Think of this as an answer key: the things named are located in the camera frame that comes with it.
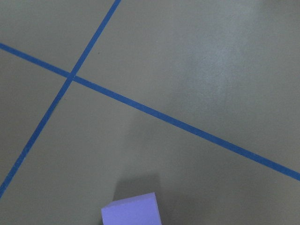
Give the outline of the purple foam block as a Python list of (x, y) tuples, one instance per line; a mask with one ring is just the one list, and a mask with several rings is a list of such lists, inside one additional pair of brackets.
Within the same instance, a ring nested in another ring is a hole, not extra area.
[(101, 209), (104, 225), (160, 225), (154, 192), (116, 200)]

